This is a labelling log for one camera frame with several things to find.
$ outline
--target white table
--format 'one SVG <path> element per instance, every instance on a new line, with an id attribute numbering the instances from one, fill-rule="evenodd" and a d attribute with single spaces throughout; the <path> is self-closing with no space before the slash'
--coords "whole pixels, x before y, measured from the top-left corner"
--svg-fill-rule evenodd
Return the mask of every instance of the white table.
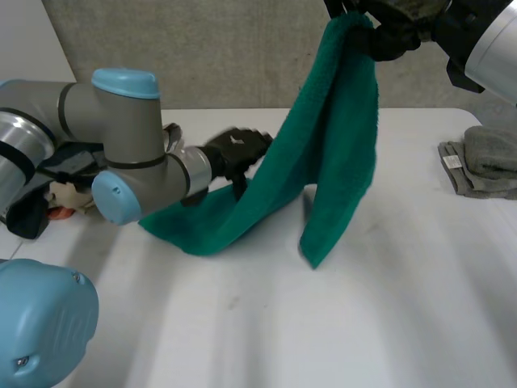
<path id="1" fill-rule="evenodd" d="M 275 133 L 287 110 L 164 112 L 187 144 L 229 125 Z M 383 110 L 372 188 L 315 272 L 303 200 L 212 258 L 132 224 L 53 222 L 16 257 L 76 267 L 101 318 L 59 388 L 517 386 L 517 204 L 455 196 L 440 141 L 454 109 Z"/>

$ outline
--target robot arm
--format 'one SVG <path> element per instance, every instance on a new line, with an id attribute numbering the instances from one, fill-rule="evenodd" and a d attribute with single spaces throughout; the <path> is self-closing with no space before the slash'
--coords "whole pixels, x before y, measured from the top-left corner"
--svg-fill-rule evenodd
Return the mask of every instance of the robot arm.
<path id="1" fill-rule="evenodd" d="M 326 0 L 332 17 L 369 12 L 381 25 L 356 30 L 351 43 L 376 61 L 391 61 L 435 41 L 450 57 L 454 86 L 488 89 L 517 103 L 516 0 Z"/>
<path id="2" fill-rule="evenodd" d="M 108 170 L 92 185 L 116 224 L 182 199 L 196 205 L 217 176 L 233 181 L 267 151 L 269 135 L 229 129 L 201 147 L 166 154 L 158 86 L 138 70 L 97 70 L 93 85 L 13 80 L 0 85 L 0 211 L 65 141 L 102 142 Z M 49 388 L 68 376 L 97 327 L 99 299 L 82 273 L 0 259 L 0 387 Z"/>
<path id="3" fill-rule="evenodd" d="M 240 177 L 271 144 L 268 135 L 232 129 L 218 138 L 246 139 L 238 158 L 231 141 L 166 154 L 153 74 L 102 69 L 92 84 L 13 80 L 2 85 L 0 210 L 65 141 L 104 144 L 109 168 L 95 178 L 92 193 L 103 216 L 119 225 L 206 192 L 217 176 Z"/>

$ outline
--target concrete wall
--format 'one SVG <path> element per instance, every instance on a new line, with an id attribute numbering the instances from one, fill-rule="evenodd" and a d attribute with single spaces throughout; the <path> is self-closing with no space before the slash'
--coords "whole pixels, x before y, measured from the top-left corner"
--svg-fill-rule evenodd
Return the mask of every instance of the concrete wall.
<path id="1" fill-rule="evenodd" d="M 322 0 L 44 0 L 72 70 L 157 73 L 164 108 L 290 107 L 328 21 Z M 447 57 L 425 44 L 378 65 L 383 107 L 454 107 L 485 122 L 517 118 L 491 95 L 450 85 Z"/>

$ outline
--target folded towel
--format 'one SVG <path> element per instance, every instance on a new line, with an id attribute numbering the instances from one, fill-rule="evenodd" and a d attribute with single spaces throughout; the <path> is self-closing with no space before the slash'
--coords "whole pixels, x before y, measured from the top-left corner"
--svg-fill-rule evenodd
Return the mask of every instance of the folded towel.
<path id="1" fill-rule="evenodd" d="M 469 170 L 487 179 L 517 180 L 517 131 L 472 127 L 465 132 Z"/>
<path id="2" fill-rule="evenodd" d="M 217 253 L 268 214 L 317 183 L 301 252 L 317 267 L 339 240 L 375 168 L 378 91 L 374 62 L 348 49 L 351 13 L 329 22 L 316 61 L 261 167 L 236 203 L 231 188 L 195 208 L 173 205 L 141 221 L 150 233 L 194 255 Z"/>
<path id="3" fill-rule="evenodd" d="M 442 165 L 458 196 L 485 200 L 489 198 L 517 199 L 517 180 L 487 179 L 473 174 L 467 167 L 463 143 L 440 143 L 438 152 Z"/>

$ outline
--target teal towel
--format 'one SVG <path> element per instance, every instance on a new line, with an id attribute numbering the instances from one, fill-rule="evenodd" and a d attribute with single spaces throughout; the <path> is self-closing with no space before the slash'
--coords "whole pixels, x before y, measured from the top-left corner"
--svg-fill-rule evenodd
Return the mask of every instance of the teal towel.
<path id="1" fill-rule="evenodd" d="M 339 240 L 372 182 L 378 90 L 374 62 L 344 44 L 371 22 L 359 14 L 329 22 L 313 68 L 244 196 L 211 192 L 196 208 L 172 205 L 140 224 L 186 253 L 215 254 L 317 183 L 300 248 L 316 268 Z"/>

